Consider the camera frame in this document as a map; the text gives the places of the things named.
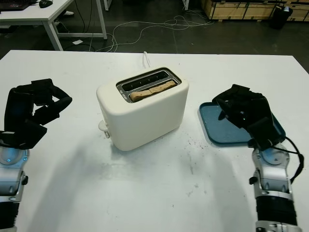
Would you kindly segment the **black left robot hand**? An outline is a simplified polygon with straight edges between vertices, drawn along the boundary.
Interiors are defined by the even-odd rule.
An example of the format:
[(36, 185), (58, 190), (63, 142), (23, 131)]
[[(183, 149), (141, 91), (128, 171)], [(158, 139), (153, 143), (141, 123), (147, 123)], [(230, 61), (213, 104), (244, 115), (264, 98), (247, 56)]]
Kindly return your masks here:
[(59, 118), (60, 112), (71, 102), (72, 97), (55, 86), (51, 79), (14, 87), (7, 99), (4, 130), (16, 132), (27, 120), (45, 125)]

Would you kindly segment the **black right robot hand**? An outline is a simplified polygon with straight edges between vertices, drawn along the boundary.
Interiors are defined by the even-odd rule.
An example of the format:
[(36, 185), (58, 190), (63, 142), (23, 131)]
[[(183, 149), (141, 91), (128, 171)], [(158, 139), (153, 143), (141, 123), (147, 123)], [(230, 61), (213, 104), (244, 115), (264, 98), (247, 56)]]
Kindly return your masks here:
[(214, 97), (212, 102), (222, 110), (220, 120), (226, 118), (238, 128), (244, 128), (253, 138), (267, 134), (276, 136), (271, 109), (261, 93), (233, 84)]

